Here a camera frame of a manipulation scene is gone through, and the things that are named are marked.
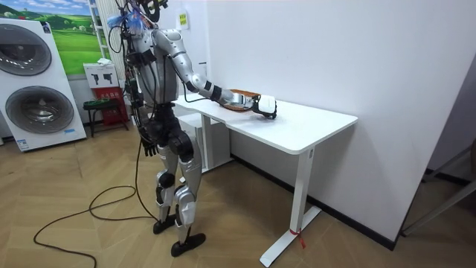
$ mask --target white desk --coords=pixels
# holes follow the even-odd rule
[[[200,97],[198,94],[187,95],[189,101]],[[266,119],[252,111],[233,112],[209,100],[188,103],[183,95],[179,96],[174,103],[202,114],[203,144],[207,169],[214,168],[208,165],[213,163],[213,155],[210,153],[213,141],[208,133],[210,118],[222,122],[230,130],[255,138],[283,152],[299,155],[291,223],[289,225],[293,232],[299,232],[300,229],[306,228],[312,219],[321,212],[319,208],[313,206],[304,214],[316,144],[357,122],[355,116],[279,100],[277,101],[277,117],[274,120]],[[269,267],[295,238],[296,235],[287,231],[261,256],[261,263],[265,267]]]

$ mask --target red tag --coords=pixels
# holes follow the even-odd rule
[[[297,236],[299,237],[300,245],[303,247],[303,249],[305,249],[305,248],[306,248],[306,243],[304,243],[303,236],[300,235],[300,229],[299,229],[299,231],[297,231],[297,232],[294,232],[294,231],[292,231],[291,229],[290,229],[289,231],[291,232],[291,234],[297,235]]]

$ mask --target dryer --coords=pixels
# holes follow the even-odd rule
[[[48,24],[0,19],[0,110],[21,151],[85,138]]]

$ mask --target poster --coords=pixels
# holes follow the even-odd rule
[[[68,75],[84,74],[83,63],[102,57],[88,0],[0,0],[0,17],[48,22]]]

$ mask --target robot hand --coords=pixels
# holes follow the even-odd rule
[[[256,95],[252,98],[253,112],[264,115],[266,118],[275,119],[277,114],[276,99],[268,95]]]
[[[154,156],[157,154],[157,145],[150,141],[150,136],[147,134],[147,131],[144,127],[139,129],[141,134],[142,146],[144,146],[144,151],[146,156]]]

